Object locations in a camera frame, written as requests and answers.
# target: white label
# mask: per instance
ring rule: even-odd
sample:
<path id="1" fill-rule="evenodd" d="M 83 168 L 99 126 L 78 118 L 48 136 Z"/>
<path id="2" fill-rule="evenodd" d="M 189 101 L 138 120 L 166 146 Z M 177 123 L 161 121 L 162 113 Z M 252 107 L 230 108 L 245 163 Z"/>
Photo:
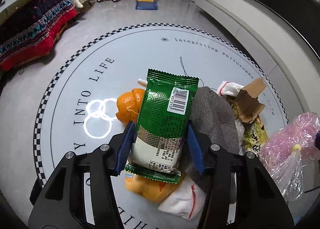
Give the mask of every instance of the white label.
<path id="1" fill-rule="evenodd" d="M 164 150 L 146 144 L 139 137 L 132 143 L 129 163 L 134 162 L 151 170 L 169 173 L 177 168 L 177 161 L 182 147 L 173 150 Z"/>
<path id="2" fill-rule="evenodd" d="M 167 111 L 184 115 L 186 113 L 188 97 L 188 90 L 173 87 Z"/>

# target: clear plastic bag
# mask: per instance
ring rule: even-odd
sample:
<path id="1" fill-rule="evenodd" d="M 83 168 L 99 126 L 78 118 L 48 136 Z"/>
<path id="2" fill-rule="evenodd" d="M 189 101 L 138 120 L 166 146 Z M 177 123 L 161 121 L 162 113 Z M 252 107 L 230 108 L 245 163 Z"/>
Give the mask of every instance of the clear plastic bag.
<path id="1" fill-rule="evenodd" d="M 271 177 L 285 200 L 296 200 L 303 194 L 301 151 L 294 150 L 290 156 L 271 173 Z"/>
<path id="2" fill-rule="evenodd" d="M 235 125 L 238 133 L 239 148 L 241 148 L 244 134 L 244 126 L 240 119 L 235 120 Z"/>
<path id="3" fill-rule="evenodd" d="M 315 157 L 319 130 L 317 114 L 301 114 L 274 134 L 260 152 L 262 163 L 286 200 L 295 200 L 303 193 L 301 155 Z"/>

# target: yellow food package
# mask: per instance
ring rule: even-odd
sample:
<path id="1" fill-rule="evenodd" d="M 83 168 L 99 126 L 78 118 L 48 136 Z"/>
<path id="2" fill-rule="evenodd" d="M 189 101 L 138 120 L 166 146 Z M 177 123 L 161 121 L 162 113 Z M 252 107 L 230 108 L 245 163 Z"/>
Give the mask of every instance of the yellow food package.
<path id="1" fill-rule="evenodd" d="M 260 158 L 260 150 L 268 139 L 267 132 L 259 116 L 251 124 L 244 123 L 243 141 L 245 151 L 251 151 Z"/>
<path id="2" fill-rule="evenodd" d="M 233 97 L 233 96 L 230 96 L 230 95 L 227 95 L 226 96 L 226 101 L 229 103 L 229 105 L 231 106 L 232 108 L 232 111 L 233 113 L 235 114 L 235 119 L 237 119 L 239 117 L 239 114 L 238 114 L 238 111 L 237 111 L 237 107 L 236 107 L 236 104 L 235 104 L 235 98 L 236 97 Z"/>
<path id="3" fill-rule="evenodd" d="M 136 174 L 126 172 L 124 178 L 125 188 L 151 202 L 160 203 L 170 195 L 182 182 L 185 175 L 181 174 L 177 184 L 151 180 Z"/>

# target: barcode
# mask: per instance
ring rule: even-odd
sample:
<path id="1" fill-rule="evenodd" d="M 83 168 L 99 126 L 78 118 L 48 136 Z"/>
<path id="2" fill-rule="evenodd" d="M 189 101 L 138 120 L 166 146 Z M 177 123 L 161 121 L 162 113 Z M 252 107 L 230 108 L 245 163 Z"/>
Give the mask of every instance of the barcode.
<path id="1" fill-rule="evenodd" d="M 186 113 L 189 91 L 174 87 L 171 92 L 167 111 L 184 115 Z"/>

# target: green snack package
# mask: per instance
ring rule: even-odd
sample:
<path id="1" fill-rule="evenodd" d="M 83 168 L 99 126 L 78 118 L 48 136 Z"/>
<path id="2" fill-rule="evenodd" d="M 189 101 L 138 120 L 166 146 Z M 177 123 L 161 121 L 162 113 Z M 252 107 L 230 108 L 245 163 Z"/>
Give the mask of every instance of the green snack package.
<path id="1" fill-rule="evenodd" d="M 178 159 L 199 79 L 149 69 L 147 81 L 137 139 L 125 170 L 176 184 L 180 178 Z"/>

